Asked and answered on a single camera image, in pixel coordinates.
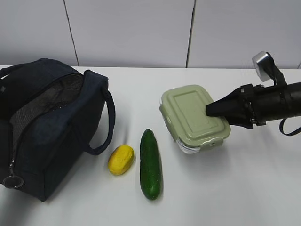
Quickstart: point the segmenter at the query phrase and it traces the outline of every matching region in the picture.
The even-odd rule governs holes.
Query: cucumber
[[[140,143],[140,186],[149,200],[155,200],[161,193],[160,153],[155,135],[150,129],[145,130]]]

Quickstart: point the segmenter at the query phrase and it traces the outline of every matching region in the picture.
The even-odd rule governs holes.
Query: mango
[[[128,145],[121,145],[111,154],[108,168],[113,175],[124,174],[132,165],[134,150]]]

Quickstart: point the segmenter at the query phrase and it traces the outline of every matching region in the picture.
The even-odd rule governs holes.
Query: table surface
[[[217,100],[241,85],[260,84],[255,70],[90,69],[109,77],[117,113],[112,143],[99,156],[83,153],[45,203],[0,186],[1,226],[301,224],[300,135],[283,136],[279,121],[253,130],[232,126],[223,146],[187,155],[173,142],[159,111],[161,95],[169,89],[198,84]],[[288,83],[301,80],[301,70],[283,73]],[[91,146],[106,138],[107,120],[104,109]],[[300,125],[301,118],[294,118],[286,129]],[[154,202],[140,189],[139,145],[146,128],[156,135],[164,176],[162,196]],[[127,173],[116,177],[107,162],[122,144],[133,147],[136,160]]]

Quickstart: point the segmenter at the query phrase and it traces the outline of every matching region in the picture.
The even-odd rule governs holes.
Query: container lid
[[[206,115],[206,105],[213,100],[201,86],[169,90],[161,101],[160,110],[174,140],[188,148],[221,145],[230,134],[225,118]]]

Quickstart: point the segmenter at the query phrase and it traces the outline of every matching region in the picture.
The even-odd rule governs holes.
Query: navy blue bag
[[[52,59],[3,68],[0,78],[0,183],[45,201],[83,151],[99,155],[109,145],[115,106],[108,78]],[[108,137],[92,149],[105,103]]]

